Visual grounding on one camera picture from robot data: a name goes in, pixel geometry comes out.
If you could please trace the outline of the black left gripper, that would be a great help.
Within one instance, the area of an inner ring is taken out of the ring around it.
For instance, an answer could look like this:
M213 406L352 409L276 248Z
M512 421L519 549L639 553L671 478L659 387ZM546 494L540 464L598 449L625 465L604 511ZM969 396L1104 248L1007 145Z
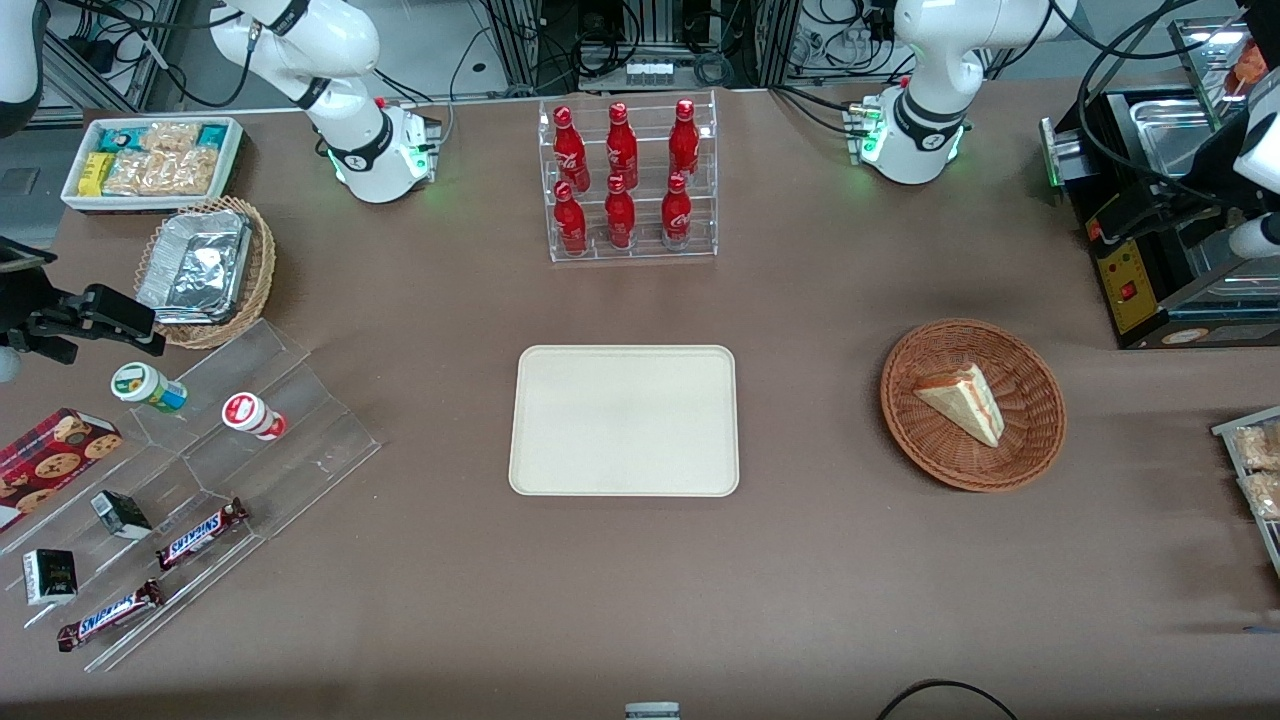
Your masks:
M1196 150L1190 169L1179 179L1183 188L1170 200L1161 184L1129 184L1114 195L1094 214L1094 241L1121 243L1151 232L1164 219L1161 234L1198 243L1215 231L1249 220L1251 184L1233 169L1244 140L1243 129L1211 135Z

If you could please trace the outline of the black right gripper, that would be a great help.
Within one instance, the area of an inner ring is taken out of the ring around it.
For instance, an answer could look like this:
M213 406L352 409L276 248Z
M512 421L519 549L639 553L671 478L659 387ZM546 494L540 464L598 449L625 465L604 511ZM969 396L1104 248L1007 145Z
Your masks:
M160 357L166 338L154 331L155 311L105 284L90 284L81 293L52 286L44 270L4 272L1 275L1 346L18 354L37 354L60 364L73 364L88 319L95 333Z

